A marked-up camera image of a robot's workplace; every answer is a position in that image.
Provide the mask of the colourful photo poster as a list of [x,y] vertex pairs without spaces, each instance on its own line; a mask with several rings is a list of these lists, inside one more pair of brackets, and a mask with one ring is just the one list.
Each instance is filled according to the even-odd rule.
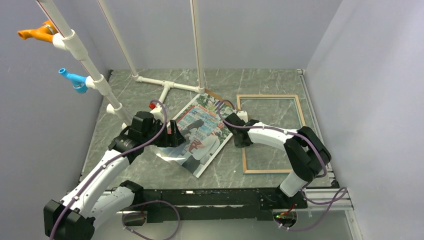
[[218,104],[205,92],[197,94],[173,118],[185,142],[178,147],[160,147],[156,155],[199,178],[233,136],[218,115]]

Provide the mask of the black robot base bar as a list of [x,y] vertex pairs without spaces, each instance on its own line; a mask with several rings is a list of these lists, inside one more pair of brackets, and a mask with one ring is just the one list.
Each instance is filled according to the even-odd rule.
[[143,211],[148,223],[256,219],[273,220],[273,214],[306,209],[302,195],[286,197],[274,187],[144,189],[128,210]]

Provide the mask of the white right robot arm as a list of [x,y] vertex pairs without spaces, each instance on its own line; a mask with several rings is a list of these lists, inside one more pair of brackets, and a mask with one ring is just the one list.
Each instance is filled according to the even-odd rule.
[[276,188],[275,200],[280,207],[289,207],[304,186],[326,175],[332,156],[310,127],[296,130],[270,126],[254,119],[245,122],[236,113],[223,122],[238,148],[261,144],[286,152],[292,172]]

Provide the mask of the wooden picture frame with glass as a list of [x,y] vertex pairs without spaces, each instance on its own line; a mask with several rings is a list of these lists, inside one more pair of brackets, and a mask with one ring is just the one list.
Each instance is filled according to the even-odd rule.
[[[281,100],[281,99],[289,99],[293,100],[295,103],[295,109],[297,111],[298,120],[301,123],[301,126],[305,126],[305,117],[303,114],[303,110],[300,104],[300,99],[297,94],[237,94],[236,102],[237,106],[241,109],[242,99],[263,99],[263,100]],[[260,125],[259,128],[253,129],[254,134],[259,134],[260,144],[271,146],[277,149],[283,150],[283,140],[289,139],[289,130],[278,131],[275,129],[269,129],[266,127],[262,127]],[[241,148],[241,156],[242,156],[242,170],[244,174],[250,175],[259,175],[259,174],[289,174],[292,172],[291,168],[286,169],[248,169],[248,161],[246,156],[246,149],[244,147]]]

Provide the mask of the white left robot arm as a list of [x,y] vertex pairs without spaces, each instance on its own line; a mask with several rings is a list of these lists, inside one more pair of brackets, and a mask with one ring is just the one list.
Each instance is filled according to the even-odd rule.
[[111,182],[144,152],[147,146],[178,147],[185,142],[174,119],[139,111],[131,124],[112,139],[107,151],[86,178],[61,200],[43,209],[44,232],[51,240],[90,240],[109,217],[144,203],[143,187],[126,180],[106,197]]

